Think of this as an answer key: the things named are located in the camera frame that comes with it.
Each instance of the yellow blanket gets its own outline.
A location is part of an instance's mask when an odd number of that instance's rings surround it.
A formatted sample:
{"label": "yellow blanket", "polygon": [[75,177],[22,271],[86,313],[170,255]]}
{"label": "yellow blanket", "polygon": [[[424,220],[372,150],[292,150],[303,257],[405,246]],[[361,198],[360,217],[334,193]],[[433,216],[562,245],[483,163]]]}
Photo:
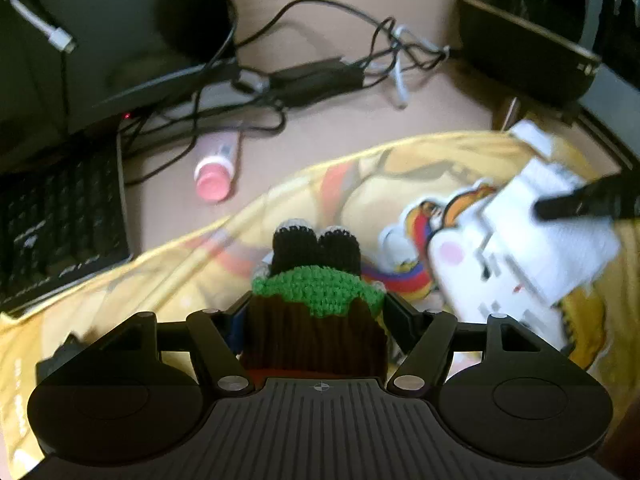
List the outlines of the yellow blanket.
{"label": "yellow blanket", "polygon": [[[414,137],[334,160],[273,187],[232,218],[47,301],[21,322],[0,319],[0,422],[14,480],[42,458],[26,417],[35,365],[70,332],[91,342],[140,310],[166,322],[203,308],[227,308],[248,290],[254,265],[269,252],[284,219],[305,218],[316,228],[345,225],[365,253],[375,252],[379,234],[398,222],[407,205],[425,196],[446,201],[481,178],[500,186],[533,156],[529,146],[505,134],[465,132]],[[596,177],[561,139],[553,160],[586,179]],[[618,418],[640,371],[640,226],[621,222],[616,232],[623,249],[594,293],[577,292],[564,308],[577,339],[572,358],[585,367],[593,362],[590,371],[609,389]]]}

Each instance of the pink cheek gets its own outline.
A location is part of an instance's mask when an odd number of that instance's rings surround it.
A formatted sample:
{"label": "pink cheek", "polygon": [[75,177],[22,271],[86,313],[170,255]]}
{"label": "pink cheek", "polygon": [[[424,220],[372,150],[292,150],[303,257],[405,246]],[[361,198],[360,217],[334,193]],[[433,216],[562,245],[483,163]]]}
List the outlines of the pink cheek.
{"label": "pink cheek", "polygon": [[438,252],[442,261],[450,266],[459,265],[465,259],[465,251],[455,242],[443,242]]}

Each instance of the black crocheted leg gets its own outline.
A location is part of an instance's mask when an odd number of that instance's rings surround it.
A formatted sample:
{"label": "black crocheted leg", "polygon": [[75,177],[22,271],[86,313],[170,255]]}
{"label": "black crocheted leg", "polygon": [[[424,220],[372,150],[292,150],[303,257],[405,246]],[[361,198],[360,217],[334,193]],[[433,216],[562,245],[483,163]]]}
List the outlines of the black crocheted leg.
{"label": "black crocheted leg", "polygon": [[280,224],[273,234],[271,276],[294,267],[311,265],[322,265],[315,231],[300,219],[291,219]]}
{"label": "black crocheted leg", "polygon": [[360,245],[346,228],[329,227],[318,240],[324,253],[324,264],[360,276]]}

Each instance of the silver screw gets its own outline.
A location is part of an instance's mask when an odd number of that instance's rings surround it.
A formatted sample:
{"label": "silver screw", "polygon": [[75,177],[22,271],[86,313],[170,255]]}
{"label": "silver screw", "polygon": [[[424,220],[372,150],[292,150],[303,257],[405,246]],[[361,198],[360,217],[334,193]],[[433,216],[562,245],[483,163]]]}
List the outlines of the silver screw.
{"label": "silver screw", "polygon": [[218,387],[228,392],[239,392],[249,385],[246,378],[239,375],[228,375],[218,380]]}
{"label": "silver screw", "polygon": [[394,379],[394,384],[401,390],[416,392],[424,386],[424,379],[415,375],[401,375]]}

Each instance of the black power adapter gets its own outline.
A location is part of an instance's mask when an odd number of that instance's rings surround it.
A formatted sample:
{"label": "black power adapter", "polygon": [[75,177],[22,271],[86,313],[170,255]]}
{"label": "black power adapter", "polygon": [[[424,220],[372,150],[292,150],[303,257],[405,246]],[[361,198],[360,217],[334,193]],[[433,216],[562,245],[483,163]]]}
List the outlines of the black power adapter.
{"label": "black power adapter", "polygon": [[361,90],[364,69],[335,57],[279,70],[270,74],[269,83],[270,98],[285,108],[302,108]]}

